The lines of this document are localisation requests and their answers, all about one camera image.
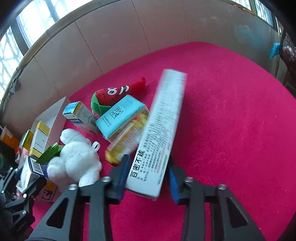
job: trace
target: light blue box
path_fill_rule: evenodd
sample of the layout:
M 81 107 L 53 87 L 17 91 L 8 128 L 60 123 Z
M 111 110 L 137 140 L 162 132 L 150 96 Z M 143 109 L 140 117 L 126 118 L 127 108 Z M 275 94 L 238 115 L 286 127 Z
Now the light blue box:
M 148 112 L 146 105 L 126 95 L 103 114 L 96 121 L 96 125 L 104 138 L 112 142 L 118 133 L 141 112 Z

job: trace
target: cartoon eyes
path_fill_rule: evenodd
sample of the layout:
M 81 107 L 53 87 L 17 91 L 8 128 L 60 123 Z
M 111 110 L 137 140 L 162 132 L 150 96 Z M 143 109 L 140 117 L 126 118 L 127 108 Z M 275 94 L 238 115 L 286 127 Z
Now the cartoon eyes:
M 108 90 L 108 92 L 107 92 L 108 95 L 116 95 L 116 93 L 117 93 L 117 88 L 108 88 L 107 90 Z M 128 85 L 121 86 L 120 87 L 120 92 L 119 92 L 118 95 L 121 95 L 123 92 L 127 92 L 128 90 L 129 90 Z

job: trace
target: white plush toy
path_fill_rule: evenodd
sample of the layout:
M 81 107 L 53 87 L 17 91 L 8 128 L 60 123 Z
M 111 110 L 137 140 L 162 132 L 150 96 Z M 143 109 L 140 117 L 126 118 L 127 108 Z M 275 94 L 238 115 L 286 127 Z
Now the white plush toy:
M 97 151 L 98 142 L 91 141 L 73 129 L 62 131 L 61 141 L 65 144 L 59 157 L 52 158 L 47 167 L 49 179 L 61 191 L 70 184 L 78 183 L 79 187 L 94 184 L 102 170 Z

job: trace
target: watermelon plush toy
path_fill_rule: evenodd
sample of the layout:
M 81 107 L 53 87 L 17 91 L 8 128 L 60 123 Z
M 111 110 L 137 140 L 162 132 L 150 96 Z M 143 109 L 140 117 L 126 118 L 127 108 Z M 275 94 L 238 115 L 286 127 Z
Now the watermelon plush toy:
M 139 97 L 146 86 L 144 77 L 140 81 L 117 88 L 107 88 L 95 92 L 91 98 L 91 109 L 93 113 L 102 116 L 113 105 L 120 101 L 124 96 L 131 95 L 134 98 Z

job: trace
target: yellow package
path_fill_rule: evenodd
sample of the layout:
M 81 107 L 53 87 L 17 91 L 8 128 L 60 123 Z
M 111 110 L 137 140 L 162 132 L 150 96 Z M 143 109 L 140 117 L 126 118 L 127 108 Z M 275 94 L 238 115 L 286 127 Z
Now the yellow package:
M 105 151 L 105 159 L 108 162 L 112 165 L 119 164 L 123 155 L 130 155 L 137 149 L 147 117 L 147 114 L 141 113 L 119 133 Z
M 34 133 L 31 130 L 27 130 L 26 134 L 24 134 L 23 138 L 21 139 L 21 146 L 24 147 L 26 150 L 30 150 L 33 136 Z
M 35 160 L 43 154 L 45 151 L 45 145 L 47 142 L 47 137 L 49 135 L 50 128 L 44 124 L 44 122 L 39 121 L 36 126 L 36 130 L 31 143 L 29 156 Z

